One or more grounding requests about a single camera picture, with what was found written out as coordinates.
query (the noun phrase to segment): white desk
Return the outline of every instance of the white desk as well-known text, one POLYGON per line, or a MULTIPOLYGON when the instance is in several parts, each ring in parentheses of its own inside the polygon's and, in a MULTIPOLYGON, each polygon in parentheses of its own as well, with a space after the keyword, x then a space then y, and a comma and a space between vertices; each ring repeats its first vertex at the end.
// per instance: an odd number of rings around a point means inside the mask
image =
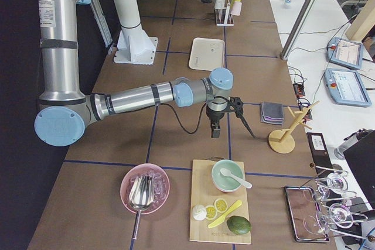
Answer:
MULTIPOLYGON (((279 33, 290 33, 305 0, 293 0, 289 8, 284 6, 284 0, 270 1, 279 33)), ((325 32, 339 28, 346 22, 347 17, 340 8, 337 0, 317 0, 311 9, 301 33, 325 32)), ((345 30, 348 25, 345 25, 336 36, 347 38, 345 30)), ((300 47, 311 51, 324 48, 336 32, 337 30, 328 33, 300 34, 293 48, 300 47)), ((283 46, 287 38, 288 34, 280 34, 283 46)), ((367 51, 364 52, 364 58, 370 59, 367 51)), ((328 64, 326 50, 319 50, 313 53, 300 49, 293 50, 289 55, 288 65, 300 69, 303 76, 307 78, 304 84, 305 94, 311 103, 313 102, 314 93, 318 88, 325 68, 343 68, 333 63, 328 64)), ((363 61, 362 69, 359 72, 375 79, 375 64, 363 61)), ((373 81, 364 77, 362 77, 362 81, 366 88, 375 87, 373 81)), ((344 170, 350 171, 346 161, 337 159, 333 154, 333 150, 343 142, 345 137, 356 132, 358 129, 375 129, 375 92, 369 91, 369 96, 373 105, 368 108, 360 108, 333 103, 324 81, 321 82, 316 92, 315 101, 320 101, 320 103, 313 108, 313 120, 308 122, 308 125, 313 127, 313 130, 306 129, 306 131, 323 133, 331 162, 341 165, 344 170)), ((367 202, 355 178, 350 175, 347 179, 349 190, 358 192, 358 196, 364 202, 367 202)), ((336 244, 338 249, 345 248, 342 239, 336 239, 336 244)))

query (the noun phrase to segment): blue framed tablet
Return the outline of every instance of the blue framed tablet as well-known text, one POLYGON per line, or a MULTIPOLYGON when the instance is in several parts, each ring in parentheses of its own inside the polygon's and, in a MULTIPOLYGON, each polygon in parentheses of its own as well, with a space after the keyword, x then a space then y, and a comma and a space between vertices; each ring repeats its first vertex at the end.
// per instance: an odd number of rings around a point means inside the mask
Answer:
POLYGON ((370 97, 357 71, 326 69, 324 78, 335 103, 357 107, 371 106, 370 97))
POLYGON ((363 44, 334 37, 328 43, 327 58, 331 63, 345 66, 351 70, 362 67, 363 44))

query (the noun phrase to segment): metal tray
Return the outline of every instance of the metal tray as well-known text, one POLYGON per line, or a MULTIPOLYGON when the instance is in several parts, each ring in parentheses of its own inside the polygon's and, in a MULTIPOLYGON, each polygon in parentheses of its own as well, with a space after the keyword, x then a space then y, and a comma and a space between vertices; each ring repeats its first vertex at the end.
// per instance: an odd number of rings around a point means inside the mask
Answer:
POLYGON ((319 204, 313 202, 313 189, 311 187, 285 186, 284 192, 296 242, 329 242, 328 235, 311 234, 304 227, 304 218, 309 215, 315 216, 316 212, 321 210, 319 204))

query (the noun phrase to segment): cutting board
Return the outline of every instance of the cutting board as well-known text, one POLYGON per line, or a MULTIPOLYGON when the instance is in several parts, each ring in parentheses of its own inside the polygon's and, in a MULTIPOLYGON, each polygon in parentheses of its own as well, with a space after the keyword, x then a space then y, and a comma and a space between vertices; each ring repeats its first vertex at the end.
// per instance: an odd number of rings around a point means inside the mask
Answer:
MULTIPOLYGON (((236 163, 241 167, 242 171, 244 171, 244 163, 236 163)), ((224 193, 218 190, 213 184, 211 177, 211 170, 214 164, 215 161, 211 160, 193 160, 192 196, 190 206, 190 241, 251 244, 250 232, 244 235, 235 235, 228 229, 226 222, 210 229, 208 228, 208 224, 213 221, 196 221, 192 217, 192 208, 195 205, 201 204, 206 206, 213 204, 217 198, 223 198, 227 201, 228 206, 231 206, 237 199, 242 200, 241 207, 230 213, 227 218, 232 215, 237 215, 249 219, 246 188, 241 186, 238 190, 232 193, 224 193)))

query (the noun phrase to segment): yellow knife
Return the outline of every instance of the yellow knife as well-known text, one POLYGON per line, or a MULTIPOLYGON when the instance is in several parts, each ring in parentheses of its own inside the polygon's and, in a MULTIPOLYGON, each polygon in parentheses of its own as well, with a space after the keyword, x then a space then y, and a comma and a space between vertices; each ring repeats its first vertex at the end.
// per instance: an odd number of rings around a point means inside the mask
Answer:
POLYGON ((218 225, 224 223, 225 221, 225 217, 228 216, 230 213, 232 213, 234 210, 236 210, 237 208, 239 208, 239 206, 242 205, 242 201, 241 200, 237 200, 235 203, 232 204, 231 207, 228 208, 227 211, 225 211, 219 218, 217 218, 216 220, 214 220, 211 224, 209 224, 209 228, 214 228, 214 227, 217 227, 218 225))

